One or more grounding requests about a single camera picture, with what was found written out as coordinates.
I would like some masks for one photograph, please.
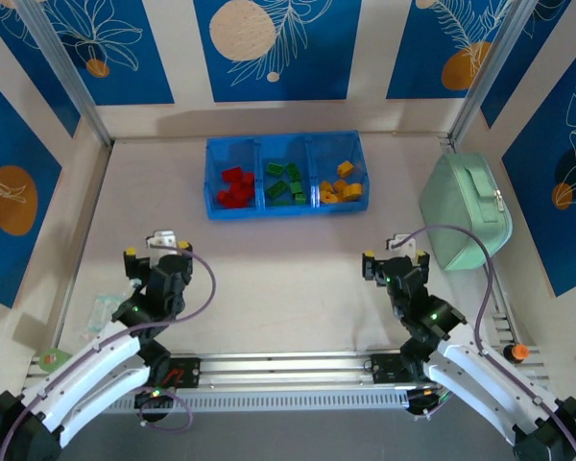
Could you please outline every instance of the yellow block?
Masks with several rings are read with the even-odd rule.
[[[331,194],[330,192],[323,190],[320,192],[320,200],[323,204],[336,204],[339,202],[339,199],[335,194]]]
[[[322,181],[320,183],[320,190],[321,192],[325,190],[326,192],[330,192],[331,194],[335,193],[335,189],[333,189],[333,185],[328,181]]]
[[[337,174],[342,178],[347,178],[353,171],[354,165],[347,160],[337,167]]]
[[[363,186],[361,184],[350,184],[342,192],[342,198],[345,202],[357,200],[361,195],[363,195]]]
[[[344,188],[348,186],[348,183],[344,180],[338,180],[333,185],[335,186],[335,190],[341,194],[344,192]]]

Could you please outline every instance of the white table surface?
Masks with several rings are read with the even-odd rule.
[[[75,352],[96,296],[127,292],[122,252],[172,229],[212,266],[211,307],[158,339],[172,352],[329,352],[399,347],[408,334],[386,292],[361,278],[361,253],[423,225],[419,195],[441,155],[437,137],[364,134],[370,207],[351,215],[212,222],[203,198],[205,139],[117,142],[84,249],[60,348]],[[430,251],[426,236],[418,246]],[[429,290],[473,319],[482,271],[441,273]],[[186,311],[209,292],[195,265]]]

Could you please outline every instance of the zipper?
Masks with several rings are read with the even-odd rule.
[[[497,201],[497,209],[499,212],[503,212],[506,208],[503,206],[503,197],[501,196],[501,191],[499,189],[494,192],[495,200]]]

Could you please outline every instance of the blue plastic bin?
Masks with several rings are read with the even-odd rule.
[[[320,201],[320,183],[339,180],[337,166],[348,160],[354,172],[348,183],[360,182],[363,195],[354,202],[327,205]],[[265,195],[271,185],[282,178],[267,175],[269,163],[284,167],[295,163],[301,175],[305,205],[271,206]],[[222,181],[222,171],[240,166],[244,172],[255,174],[255,198],[247,208],[228,209],[217,201],[220,190],[229,184]],[[255,137],[224,137],[207,141],[204,199],[209,219],[245,219],[266,216],[298,216],[328,213],[349,213],[366,210],[369,206],[370,182],[358,132],[274,134]],[[292,201],[290,191],[276,198]]]

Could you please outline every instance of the mint green bag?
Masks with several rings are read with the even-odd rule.
[[[479,154],[442,156],[420,195],[427,226],[452,224],[473,231],[494,255],[512,234],[512,218],[491,168]],[[468,236],[454,230],[432,230],[429,239],[442,269],[473,269],[486,259]]]

